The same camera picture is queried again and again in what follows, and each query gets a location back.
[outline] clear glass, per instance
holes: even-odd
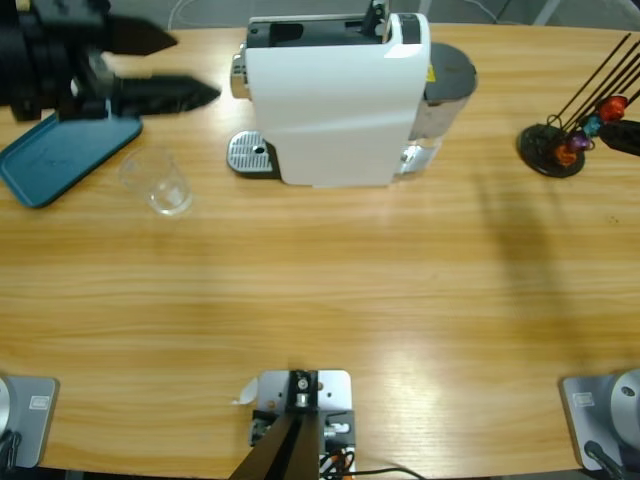
[[[177,215],[191,206],[191,188],[168,150],[144,147],[120,165],[120,181],[156,212]]]

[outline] white cable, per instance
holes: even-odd
[[[173,27],[173,19],[176,16],[176,12],[182,6],[182,3],[185,0],[177,0],[176,4],[171,9],[171,13],[169,13],[169,21],[167,22],[167,30],[171,31],[171,27]]]
[[[237,25],[222,25],[215,23],[204,23],[204,22],[190,22],[184,15],[182,15],[182,11],[187,8],[192,3],[197,2],[198,0],[178,0],[176,4],[171,9],[171,13],[169,14],[169,23],[167,25],[167,30],[171,30],[173,27],[173,23],[175,20],[180,21],[181,24],[187,25],[189,27],[209,27],[209,28],[233,28]]]
[[[491,17],[491,20],[494,21],[494,23],[498,23],[498,17],[496,17],[493,12],[491,10],[489,10],[487,7],[485,7],[484,5],[482,5],[480,2],[476,1],[476,0],[462,0],[464,3],[470,3],[471,5],[475,5],[476,7],[478,7],[480,10],[482,10],[484,13],[486,13],[487,15],[489,15],[489,17]]]
[[[478,7],[480,10],[482,10],[484,13],[486,13],[489,17],[491,17],[491,20],[493,20],[494,23],[499,23],[500,25],[524,25],[524,24],[518,23],[518,22],[501,22],[498,19],[498,17],[496,17],[491,10],[489,10],[487,7],[482,5],[477,0],[462,0],[462,1],[465,2],[465,3],[469,3],[471,5],[475,5],[476,7]]]
[[[191,5],[191,4],[193,4],[193,3],[197,2],[197,1],[198,0],[187,0],[178,9],[178,12],[176,13],[176,17],[178,17],[178,20],[180,20],[183,24],[188,25],[190,27],[209,27],[209,28],[233,28],[234,26],[237,26],[237,25],[222,25],[222,24],[204,23],[204,22],[190,22],[189,20],[184,18],[184,15],[182,15],[182,11],[185,8],[187,8],[189,5]]]

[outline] cable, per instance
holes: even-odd
[[[500,11],[497,13],[496,19],[498,20],[500,19],[502,14],[507,10],[507,8],[509,8],[509,5],[511,5],[511,0],[506,0],[506,2],[504,2],[504,4],[502,5],[502,8],[500,9]]]
[[[337,451],[325,455],[323,461],[321,461],[320,465],[322,466],[329,458],[337,457],[335,460],[331,462],[324,471],[321,472],[320,477],[325,480],[342,480],[345,477],[356,477],[358,475],[380,475],[383,473],[391,473],[391,472],[400,472],[406,473],[407,475],[411,475],[413,478],[417,480],[427,480],[425,477],[420,475],[413,470],[406,467],[388,467],[388,468],[379,468],[376,470],[358,470],[355,472],[349,471],[351,465],[355,462],[356,452],[353,450],[349,451]]]
[[[173,19],[176,16],[176,12],[182,6],[185,0],[177,0],[176,4],[171,9],[171,13],[169,13],[169,21],[167,22],[167,30],[171,31],[171,27],[173,26]]]
[[[186,25],[188,27],[206,27],[206,28],[235,28],[238,25],[223,25],[216,24],[211,22],[191,22],[184,18],[182,14],[183,10],[187,8],[189,5],[197,2],[199,0],[178,0],[176,4],[171,9],[171,13],[169,14],[169,22],[167,24],[167,30],[171,30],[173,26],[174,20],[179,20],[181,24]]]
[[[482,10],[484,13],[486,13],[489,16],[489,18],[491,18],[491,20],[493,20],[493,23],[495,23],[495,24],[500,24],[500,25],[523,25],[522,23],[517,23],[517,22],[501,22],[499,17],[497,17],[487,7],[482,5],[478,0],[462,0],[462,1],[464,3],[468,3],[470,5],[475,5],[476,7],[478,7],[480,10]],[[504,10],[505,10],[505,7],[503,6],[502,10],[500,11],[500,14],[502,14],[502,12]]]
[[[346,474],[341,475],[341,477],[349,477],[353,475],[357,477],[358,475],[380,475],[382,473],[390,473],[390,472],[400,472],[406,473],[407,475],[411,475],[413,478],[417,478],[418,480],[427,480],[426,477],[423,477],[419,473],[414,472],[408,468],[404,467],[389,467],[389,468],[379,468],[377,470],[360,470],[357,472],[346,472]]]

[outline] sticker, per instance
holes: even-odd
[[[573,404],[576,407],[593,407],[596,402],[593,401],[591,392],[582,392],[573,394]]]
[[[29,402],[29,410],[48,410],[50,402],[51,397],[33,396]]]
[[[429,65],[429,71],[427,72],[427,83],[436,83],[436,71],[433,65]]]

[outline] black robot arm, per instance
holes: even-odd
[[[0,106],[16,120],[43,109],[60,119],[178,113],[206,105],[220,91],[186,76],[121,79],[101,54],[149,55],[177,44],[141,19],[112,15],[108,0],[31,0],[18,11],[0,0]]]

